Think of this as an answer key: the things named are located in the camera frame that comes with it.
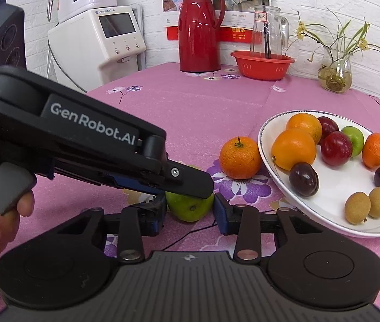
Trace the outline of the large orange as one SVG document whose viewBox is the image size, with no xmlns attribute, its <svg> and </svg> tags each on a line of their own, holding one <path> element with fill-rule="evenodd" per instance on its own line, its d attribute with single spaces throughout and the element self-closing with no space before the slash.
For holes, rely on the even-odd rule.
<svg viewBox="0 0 380 322">
<path fill-rule="evenodd" d="M 312 136 L 317 145 L 322 138 L 322 125 L 317 117 L 308 113 L 293 115 L 286 124 L 286 129 L 302 129 Z"/>
<path fill-rule="evenodd" d="M 295 164 L 313 164 L 316 144 L 313 137 L 302 129 L 286 129 L 271 147 L 272 161 L 281 169 L 290 171 Z"/>
</svg>

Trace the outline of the clear glass pitcher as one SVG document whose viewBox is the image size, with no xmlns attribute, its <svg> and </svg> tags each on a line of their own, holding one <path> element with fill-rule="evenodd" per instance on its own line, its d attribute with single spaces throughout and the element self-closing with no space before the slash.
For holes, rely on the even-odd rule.
<svg viewBox="0 0 380 322">
<path fill-rule="evenodd" d="M 250 54 L 277 59 L 285 56 L 289 47 L 289 22 L 281 16 L 279 7 L 255 7 Z"/>
</svg>

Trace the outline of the red thermos jug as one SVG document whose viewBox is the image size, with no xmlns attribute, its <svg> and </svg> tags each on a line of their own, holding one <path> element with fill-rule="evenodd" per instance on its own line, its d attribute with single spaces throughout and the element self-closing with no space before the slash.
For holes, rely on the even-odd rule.
<svg viewBox="0 0 380 322">
<path fill-rule="evenodd" d="M 178 17 L 181 71 L 209 73 L 221 69 L 216 32 L 225 10 L 225 0 L 183 0 Z"/>
</svg>

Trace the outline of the black straw in pitcher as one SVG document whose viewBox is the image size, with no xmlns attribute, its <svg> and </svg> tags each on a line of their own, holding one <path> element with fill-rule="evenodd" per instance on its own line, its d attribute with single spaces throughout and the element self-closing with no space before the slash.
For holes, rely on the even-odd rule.
<svg viewBox="0 0 380 322">
<path fill-rule="evenodd" d="M 268 22 L 268 10 L 264 6 L 264 21 L 263 21 L 263 35 L 264 35 L 264 46 L 265 46 L 265 57 L 271 59 L 271 47 L 270 47 L 270 33 L 269 33 L 269 22 Z"/>
</svg>

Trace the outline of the small red apple on plate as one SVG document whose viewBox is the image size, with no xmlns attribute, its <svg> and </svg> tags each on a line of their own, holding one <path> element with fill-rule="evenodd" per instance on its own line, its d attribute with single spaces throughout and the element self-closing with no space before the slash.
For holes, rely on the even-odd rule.
<svg viewBox="0 0 380 322">
<path fill-rule="evenodd" d="M 329 117 L 320 116 L 318 120 L 320 124 L 322 125 L 322 137 L 320 141 L 318 142 L 318 144 L 321 145 L 323 139 L 328 137 L 333 132 L 338 131 L 339 127 L 338 127 L 338 124 L 336 124 L 336 122 L 333 121 L 333 119 L 330 119 Z"/>
</svg>

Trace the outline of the mandarin with green stem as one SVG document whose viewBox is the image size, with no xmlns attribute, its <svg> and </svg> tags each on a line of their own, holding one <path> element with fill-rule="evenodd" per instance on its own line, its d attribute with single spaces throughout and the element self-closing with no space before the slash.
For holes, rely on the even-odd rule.
<svg viewBox="0 0 380 322">
<path fill-rule="evenodd" d="M 254 177 L 262 166 L 257 143 L 249 137 L 234 137 L 221 148 L 219 164 L 222 172 L 235 180 Z"/>
</svg>

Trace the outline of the brown longan back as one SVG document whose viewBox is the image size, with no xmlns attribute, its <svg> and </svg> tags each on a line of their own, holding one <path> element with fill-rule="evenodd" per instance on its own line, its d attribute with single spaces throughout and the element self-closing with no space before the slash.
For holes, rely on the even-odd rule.
<svg viewBox="0 0 380 322">
<path fill-rule="evenodd" d="M 369 216 L 375 219 L 380 218 L 380 187 L 376 187 L 370 192 L 369 199 L 371 203 Z"/>
</svg>

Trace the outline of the red plastic basket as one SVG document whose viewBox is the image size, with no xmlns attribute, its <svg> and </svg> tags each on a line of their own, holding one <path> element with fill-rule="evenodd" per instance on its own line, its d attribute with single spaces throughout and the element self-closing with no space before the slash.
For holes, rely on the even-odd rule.
<svg viewBox="0 0 380 322">
<path fill-rule="evenodd" d="M 273 54 L 272 58 L 253 56 L 250 51 L 233 51 L 240 74 L 261 81 L 279 81 L 283 79 L 289 66 L 295 62 L 291 57 Z"/>
</svg>

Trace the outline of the brown longan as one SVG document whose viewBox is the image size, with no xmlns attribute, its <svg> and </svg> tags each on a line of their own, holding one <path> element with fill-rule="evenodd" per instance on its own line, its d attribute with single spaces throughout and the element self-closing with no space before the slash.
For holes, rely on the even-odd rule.
<svg viewBox="0 0 380 322">
<path fill-rule="evenodd" d="M 375 219 L 380 218 L 380 187 L 376 187 L 370 192 L 369 199 L 371 203 L 369 216 Z"/>
<path fill-rule="evenodd" d="M 345 218 L 350 224 L 360 224 L 366 220 L 370 209 L 371 201 L 369 196 L 363 192 L 356 192 L 345 202 Z"/>
</svg>

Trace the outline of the large green apple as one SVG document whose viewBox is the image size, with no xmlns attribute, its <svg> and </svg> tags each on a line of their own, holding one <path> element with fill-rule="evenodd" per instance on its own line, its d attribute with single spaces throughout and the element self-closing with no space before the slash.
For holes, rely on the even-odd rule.
<svg viewBox="0 0 380 322">
<path fill-rule="evenodd" d="M 170 212 L 184 222 L 196 222 L 205 217 L 210 212 L 214 201 L 213 193 L 207 199 L 170 192 L 166 192 L 165 196 Z"/>
</svg>

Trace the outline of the glass vase with plant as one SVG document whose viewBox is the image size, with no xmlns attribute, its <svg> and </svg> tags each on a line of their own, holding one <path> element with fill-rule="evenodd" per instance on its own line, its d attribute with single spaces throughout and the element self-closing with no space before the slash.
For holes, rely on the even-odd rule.
<svg viewBox="0 0 380 322">
<path fill-rule="evenodd" d="M 350 32 L 349 26 L 352 20 L 343 22 L 337 13 L 329 11 L 337 20 L 336 29 L 332 29 L 323 23 L 305 22 L 301 14 L 297 14 L 297 26 L 292 41 L 285 48 L 288 52 L 297 42 L 305 39 L 313 41 L 316 48 L 311 52 L 307 61 L 312 63 L 318 51 L 323 52 L 323 58 L 317 71 L 317 79 L 323 89 L 343 94 L 351 88 L 353 74 L 351 58 L 357 54 L 369 51 L 380 54 L 380 46 L 368 41 L 367 34 L 370 23 L 363 20 L 362 25 L 355 31 Z"/>
</svg>

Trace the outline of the brown longan front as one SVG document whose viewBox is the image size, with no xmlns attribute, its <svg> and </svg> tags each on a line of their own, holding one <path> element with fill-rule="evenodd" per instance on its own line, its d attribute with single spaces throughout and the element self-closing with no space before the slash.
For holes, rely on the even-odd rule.
<svg viewBox="0 0 380 322">
<path fill-rule="evenodd" d="M 356 192 L 345 202 L 345 218 L 350 224 L 360 224 L 366 220 L 370 209 L 371 201 L 369 196 L 363 192 Z"/>
</svg>

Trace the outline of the white water dispenser machine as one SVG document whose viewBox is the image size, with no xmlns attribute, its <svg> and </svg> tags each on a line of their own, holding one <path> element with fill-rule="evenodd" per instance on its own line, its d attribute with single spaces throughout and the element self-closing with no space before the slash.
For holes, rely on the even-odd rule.
<svg viewBox="0 0 380 322">
<path fill-rule="evenodd" d="M 142 8 L 88 9 L 47 33 L 56 81 L 89 92 L 146 68 Z"/>
</svg>

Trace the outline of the mandarin with speckled skin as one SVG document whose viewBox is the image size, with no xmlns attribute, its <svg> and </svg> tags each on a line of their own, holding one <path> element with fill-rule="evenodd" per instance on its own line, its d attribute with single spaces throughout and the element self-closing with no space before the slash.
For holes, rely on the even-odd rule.
<svg viewBox="0 0 380 322">
<path fill-rule="evenodd" d="M 369 169 L 380 166 L 380 133 L 372 133 L 366 139 L 362 150 L 362 161 Z"/>
</svg>

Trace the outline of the large red apple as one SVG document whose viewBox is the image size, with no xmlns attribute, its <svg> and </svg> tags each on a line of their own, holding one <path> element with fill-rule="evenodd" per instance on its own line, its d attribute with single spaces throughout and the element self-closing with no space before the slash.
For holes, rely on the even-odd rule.
<svg viewBox="0 0 380 322">
<path fill-rule="evenodd" d="M 341 131 L 334 131 L 321 143 L 323 161 L 330 166 L 343 166 L 352 155 L 353 146 L 349 137 Z"/>
</svg>

